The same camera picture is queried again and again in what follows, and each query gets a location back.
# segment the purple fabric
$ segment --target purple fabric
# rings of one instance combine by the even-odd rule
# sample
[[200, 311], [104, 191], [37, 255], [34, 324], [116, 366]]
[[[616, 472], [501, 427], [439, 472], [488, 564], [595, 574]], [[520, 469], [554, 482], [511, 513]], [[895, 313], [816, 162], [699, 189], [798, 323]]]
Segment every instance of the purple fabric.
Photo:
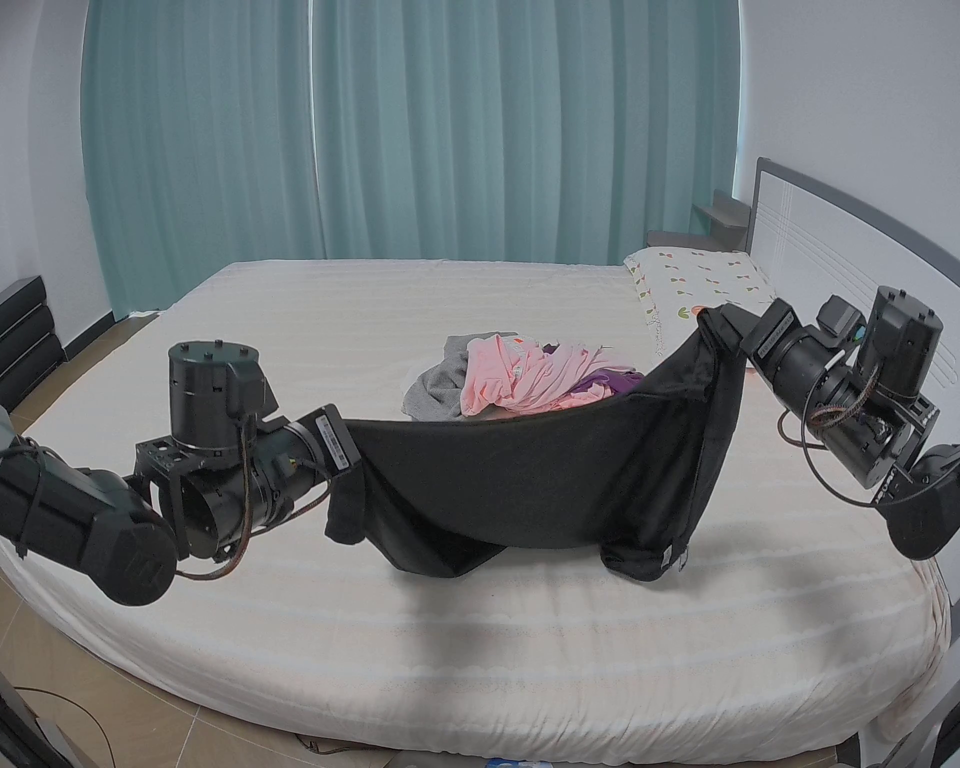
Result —
[[606, 384], [615, 395], [622, 395], [625, 392], [630, 392], [641, 381], [643, 381], [643, 374], [637, 371], [623, 372], [601, 368], [580, 379], [577, 386], [570, 392], [586, 392], [591, 384]]

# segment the curtain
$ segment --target curtain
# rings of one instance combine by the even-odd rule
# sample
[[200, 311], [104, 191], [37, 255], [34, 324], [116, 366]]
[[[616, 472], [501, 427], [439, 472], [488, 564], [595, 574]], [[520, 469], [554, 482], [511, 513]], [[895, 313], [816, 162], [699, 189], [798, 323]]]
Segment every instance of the curtain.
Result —
[[90, 0], [87, 199], [118, 317], [233, 261], [323, 257], [307, 0]]
[[730, 192], [736, 0], [314, 0], [328, 258], [615, 264]]

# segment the mattress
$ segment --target mattress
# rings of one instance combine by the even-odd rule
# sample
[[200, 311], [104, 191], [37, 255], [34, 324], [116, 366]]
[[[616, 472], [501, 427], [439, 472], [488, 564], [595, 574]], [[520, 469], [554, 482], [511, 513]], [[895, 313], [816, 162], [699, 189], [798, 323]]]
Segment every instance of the mattress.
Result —
[[[130, 472], [133, 444], [169, 432], [166, 350], [198, 338], [259, 348], [290, 418], [333, 402], [400, 419], [410, 370], [448, 334], [497, 329], [610, 345], [640, 369], [653, 358], [622, 267], [236, 264], [84, 375], [31, 434], [70, 464]], [[653, 584], [608, 572], [594, 547], [507, 550], [431, 580], [367, 542], [325, 539], [324, 508], [256, 539], [228, 578], [177, 580], [145, 608], [7, 544], [0, 564], [98, 656], [287, 731], [612, 765], [773, 759], [875, 717], [903, 735], [948, 644], [936, 565], [905, 560], [879, 515], [824, 492], [778, 438], [776, 401], [747, 379], [685, 569]], [[817, 460], [851, 490], [831, 457]]]

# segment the gray knit fabric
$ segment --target gray knit fabric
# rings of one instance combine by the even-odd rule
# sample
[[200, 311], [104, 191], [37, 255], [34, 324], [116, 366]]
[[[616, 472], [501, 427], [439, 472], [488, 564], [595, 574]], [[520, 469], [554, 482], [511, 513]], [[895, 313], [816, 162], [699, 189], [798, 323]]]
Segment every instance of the gray knit fabric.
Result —
[[447, 336], [444, 360], [420, 374], [403, 397], [403, 413], [414, 421], [454, 421], [462, 419], [460, 393], [467, 381], [467, 344], [473, 339], [491, 336], [516, 336], [509, 331], [493, 330], [469, 336]]

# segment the patterned pillow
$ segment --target patterned pillow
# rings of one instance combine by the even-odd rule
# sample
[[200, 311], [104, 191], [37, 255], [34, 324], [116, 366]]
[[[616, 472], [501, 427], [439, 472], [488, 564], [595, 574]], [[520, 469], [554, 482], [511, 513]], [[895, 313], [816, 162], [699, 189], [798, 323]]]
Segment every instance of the patterned pillow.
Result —
[[730, 301], [762, 315], [774, 292], [742, 252], [646, 248], [624, 259], [648, 324], [656, 326], [657, 356], [676, 351], [697, 326], [701, 309]]

